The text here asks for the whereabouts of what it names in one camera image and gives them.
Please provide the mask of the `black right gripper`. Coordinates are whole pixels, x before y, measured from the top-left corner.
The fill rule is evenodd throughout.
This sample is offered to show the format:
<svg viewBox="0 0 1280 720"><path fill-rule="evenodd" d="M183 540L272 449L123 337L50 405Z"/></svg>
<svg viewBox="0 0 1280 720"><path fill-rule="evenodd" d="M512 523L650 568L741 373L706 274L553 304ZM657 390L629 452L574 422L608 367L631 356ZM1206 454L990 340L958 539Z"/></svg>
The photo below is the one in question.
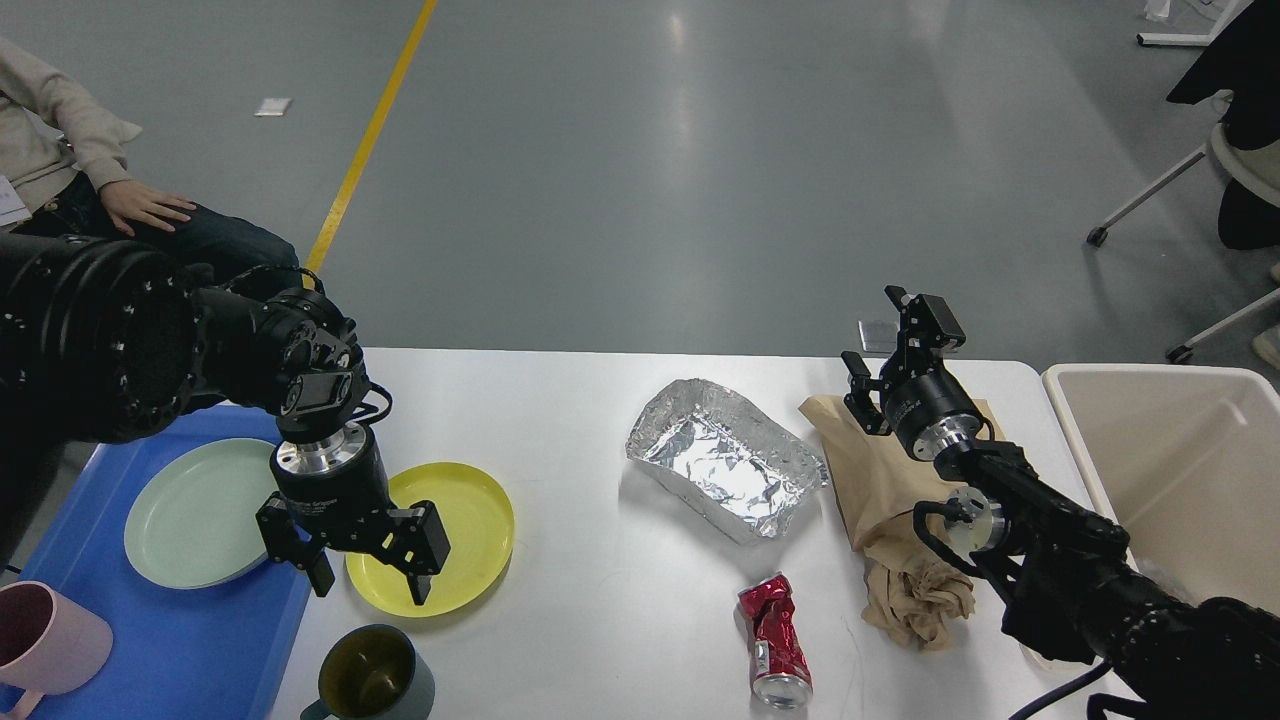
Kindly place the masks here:
<svg viewBox="0 0 1280 720"><path fill-rule="evenodd" d="M986 427L986 416L943 360L964 346L966 336L945 299L909 293L901 286L886 286L884 293L899 311L895 351L881 379L860 354L841 352L849 373L844 404L868 436L893 432L911 459L933 461L945 450L974 441ZM882 411L873 392L881 392Z"/></svg>

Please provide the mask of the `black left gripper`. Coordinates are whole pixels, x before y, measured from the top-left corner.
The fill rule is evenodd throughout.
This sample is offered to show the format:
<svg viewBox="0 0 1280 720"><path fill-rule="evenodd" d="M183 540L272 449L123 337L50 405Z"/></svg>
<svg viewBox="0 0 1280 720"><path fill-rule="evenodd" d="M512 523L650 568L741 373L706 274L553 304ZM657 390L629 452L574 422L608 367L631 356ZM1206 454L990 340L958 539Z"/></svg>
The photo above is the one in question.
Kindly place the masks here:
<svg viewBox="0 0 1280 720"><path fill-rule="evenodd" d="M326 438L284 438L271 451L276 488L256 512L271 561L302 571L316 597L328 597L335 573L328 550L364 553L404 577L411 602L424 606L451 553L431 500L401 509L390 498L378 438L366 421L348 421Z"/></svg>

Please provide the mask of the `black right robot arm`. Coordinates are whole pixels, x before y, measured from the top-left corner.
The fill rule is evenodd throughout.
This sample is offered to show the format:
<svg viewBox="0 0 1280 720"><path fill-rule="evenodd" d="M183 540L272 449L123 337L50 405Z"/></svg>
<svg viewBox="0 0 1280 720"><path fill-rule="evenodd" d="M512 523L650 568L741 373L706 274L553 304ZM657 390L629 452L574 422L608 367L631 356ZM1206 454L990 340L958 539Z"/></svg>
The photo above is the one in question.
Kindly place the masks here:
<svg viewBox="0 0 1280 720"><path fill-rule="evenodd" d="M1043 483L1024 450L998 441L943 355L965 342L938 296L884 290L900 324L878 373L845 351L844 402L869 436L895 436L956 488L911 509L915 536L1004 601L1002 632L1082 676L1019 710L1028 719L1107 674L1132 697L1094 693L1089 719L1275 719L1277 618L1240 600L1187 603L1126 562L1117 523Z"/></svg>

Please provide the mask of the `person's bare hand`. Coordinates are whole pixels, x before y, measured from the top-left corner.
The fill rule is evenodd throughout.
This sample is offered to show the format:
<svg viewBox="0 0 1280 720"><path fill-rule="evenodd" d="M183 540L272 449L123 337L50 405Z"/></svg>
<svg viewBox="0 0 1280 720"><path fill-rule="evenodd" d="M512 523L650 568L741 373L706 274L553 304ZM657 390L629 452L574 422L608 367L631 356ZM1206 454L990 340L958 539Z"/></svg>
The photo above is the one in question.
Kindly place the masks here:
<svg viewBox="0 0 1280 720"><path fill-rule="evenodd" d="M198 209L186 197L152 188L137 179L102 184L99 200L111 227L127 237L134 237L140 228L174 233Z"/></svg>

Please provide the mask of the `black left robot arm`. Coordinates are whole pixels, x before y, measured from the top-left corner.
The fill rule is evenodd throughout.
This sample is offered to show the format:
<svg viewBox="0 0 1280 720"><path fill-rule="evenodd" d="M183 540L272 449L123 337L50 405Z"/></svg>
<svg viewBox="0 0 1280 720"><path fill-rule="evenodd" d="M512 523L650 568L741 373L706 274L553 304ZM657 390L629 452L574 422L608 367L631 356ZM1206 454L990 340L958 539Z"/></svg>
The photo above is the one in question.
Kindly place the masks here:
<svg viewBox="0 0 1280 720"><path fill-rule="evenodd" d="M355 320L320 279L266 299L212 283L146 243L3 234L3 410L65 439L123 445L212 397L271 415L276 488L256 511L266 555L325 596L328 550L404 575L424 605L451 553L429 500L389 493L372 425L389 398L367 372Z"/></svg>

